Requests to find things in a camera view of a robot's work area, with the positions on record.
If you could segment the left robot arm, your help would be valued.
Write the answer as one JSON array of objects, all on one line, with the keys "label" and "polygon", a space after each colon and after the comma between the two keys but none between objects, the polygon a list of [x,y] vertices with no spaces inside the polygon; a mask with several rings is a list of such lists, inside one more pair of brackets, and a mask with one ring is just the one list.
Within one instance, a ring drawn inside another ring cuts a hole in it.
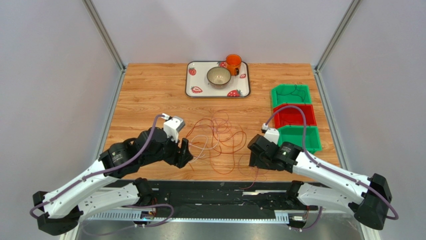
[{"label": "left robot arm", "polygon": [[42,211],[35,217],[38,229],[58,236],[100,212],[124,206],[146,207],[154,202],[154,192],[145,178],[137,178],[108,192],[97,191],[149,164],[164,161],[181,169],[193,158],[188,139],[174,140],[159,127],[114,143],[64,186],[33,194],[34,209]]}]

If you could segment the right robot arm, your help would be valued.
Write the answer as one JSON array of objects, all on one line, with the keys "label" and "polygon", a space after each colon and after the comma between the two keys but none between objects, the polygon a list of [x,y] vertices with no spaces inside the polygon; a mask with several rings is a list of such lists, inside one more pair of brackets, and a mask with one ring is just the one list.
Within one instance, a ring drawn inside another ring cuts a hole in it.
[{"label": "right robot arm", "polygon": [[249,166],[286,171],[311,178],[324,187],[297,183],[288,194],[306,206],[318,206],[353,214],[361,224],[383,230],[391,208],[392,193],[387,179],[375,173],[366,176],[332,165],[299,145],[281,145],[257,134],[248,144]]}]

